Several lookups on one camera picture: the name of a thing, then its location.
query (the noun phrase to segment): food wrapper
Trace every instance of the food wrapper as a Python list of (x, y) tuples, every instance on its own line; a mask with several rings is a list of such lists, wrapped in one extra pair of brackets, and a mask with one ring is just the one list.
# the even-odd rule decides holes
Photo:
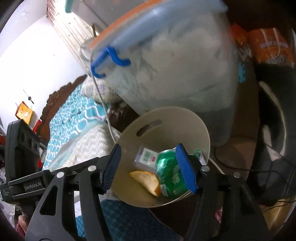
[(168, 198), (177, 198), (188, 191), (176, 159), (176, 149), (158, 154), (156, 175), (160, 182), (161, 193)]
[(203, 154), (203, 152), (201, 150), (198, 150), (195, 154), (193, 154), (195, 157), (198, 158), (198, 160), (200, 161), (201, 165), (206, 165), (207, 162), (205, 161), (205, 156)]
[(31, 120), (33, 111), (23, 103), (18, 107), (17, 117), (23, 119), (23, 121), (28, 125)]
[(248, 44), (248, 41), (247, 41), (248, 33), (236, 23), (232, 25), (231, 32), (232, 32), (232, 36), (235, 39), (237, 52), (240, 55), (241, 60), (251, 61), (252, 50), (251, 50), (251, 46)]
[(143, 171), (156, 174), (158, 152), (141, 146), (135, 159), (135, 166)]
[(248, 32), (248, 43), (258, 64), (277, 64), (294, 68), (291, 48), (276, 28), (261, 28)]

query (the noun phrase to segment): plastic bag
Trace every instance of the plastic bag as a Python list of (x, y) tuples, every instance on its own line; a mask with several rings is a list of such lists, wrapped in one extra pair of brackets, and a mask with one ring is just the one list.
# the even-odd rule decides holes
[(248, 42), (258, 64), (277, 64), (294, 68), (294, 58), (287, 41), (276, 28), (248, 32)]
[(10, 224), (15, 228), (15, 205), (4, 202), (0, 195), (0, 208)]

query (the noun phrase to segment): white cable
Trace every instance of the white cable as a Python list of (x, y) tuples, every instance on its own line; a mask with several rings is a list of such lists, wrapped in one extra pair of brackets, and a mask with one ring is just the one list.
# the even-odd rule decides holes
[(218, 171), (221, 173), (221, 174), (225, 174), (222, 169), (217, 165), (217, 163), (214, 162), (214, 160), (212, 158), (209, 157), (209, 161), (218, 169)]
[(95, 79), (95, 77), (94, 77), (94, 75), (93, 75), (93, 73), (92, 73), (92, 71), (91, 71), (91, 60), (92, 60), (93, 54), (94, 54), (94, 53), (91, 53), (91, 57), (90, 57), (90, 61), (89, 61), (89, 70), (90, 70), (90, 73), (91, 73), (91, 78), (92, 78), (92, 80), (93, 80), (93, 82), (94, 82), (94, 85), (95, 85), (95, 87), (96, 87), (96, 90), (97, 90), (97, 92), (98, 92), (99, 100), (100, 100), (100, 102), (101, 102), (101, 104), (102, 104), (102, 106), (103, 106), (103, 109), (104, 109), (104, 111), (105, 111), (105, 115), (106, 115), (107, 124), (108, 124), (109, 131), (110, 131), (110, 135), (111, 135), (111, 137), (112, 137), (114, 143), (116, 143), (116, 139), (115, 139), (114, 134), (113, 134), (113, 131), (112, 131), (112, 129), (111, 129), (110, 119), (109, 119), (109, 116), (108, 116), (107, 110), (106, 110), (106, 108), (105, 108), (105, 104), (104, 104), (104, 101), (103, 101), (102, 95), (101, 95), (100, 90), (99, 90), (99, 88), (98, 88), (98, 84), (96, 83), (96, 79)]

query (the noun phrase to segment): white wall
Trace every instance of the white wall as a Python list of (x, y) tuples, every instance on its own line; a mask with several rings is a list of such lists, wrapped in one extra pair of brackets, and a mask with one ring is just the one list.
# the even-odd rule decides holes
[(46, 0), (24, 0), (0, 33), (0, 57), (24, 30), (45, 15)]
[(17, 120), (16, 104), (32, 97), (40, 117), (49, 94), (84, 70), (44, 16), (26, 29), (0, 57), (0, 117), (4, 129)]

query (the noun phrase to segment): person's hand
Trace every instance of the person's hand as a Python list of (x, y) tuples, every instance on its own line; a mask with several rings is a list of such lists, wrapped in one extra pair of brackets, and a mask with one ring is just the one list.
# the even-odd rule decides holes
[(26, 233), (29, 226), (29, 218), (25, 215), (19, 216), (19, 223), (23, 231)]
[(26, 215), (20, 215), (15, 230), (25, 239), (25, 235), (29, 226), (29, 218)]

